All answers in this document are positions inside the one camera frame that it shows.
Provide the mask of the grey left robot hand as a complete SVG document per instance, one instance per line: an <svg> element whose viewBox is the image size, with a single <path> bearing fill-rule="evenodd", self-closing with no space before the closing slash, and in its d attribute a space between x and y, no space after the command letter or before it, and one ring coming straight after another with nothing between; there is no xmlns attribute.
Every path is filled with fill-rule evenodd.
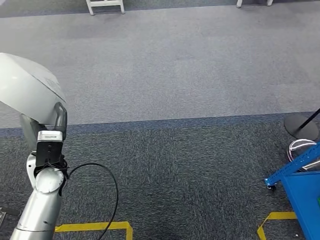
<svg viewBox="0 0 320 240"><path fill-rule="evenodd" d="M36 151L37 144L40 142L62 143L66 138L67 110L61 102L56 103L53 110L51 123L40 123L23 113L20 115L24 138L32 151Z"/></svg>

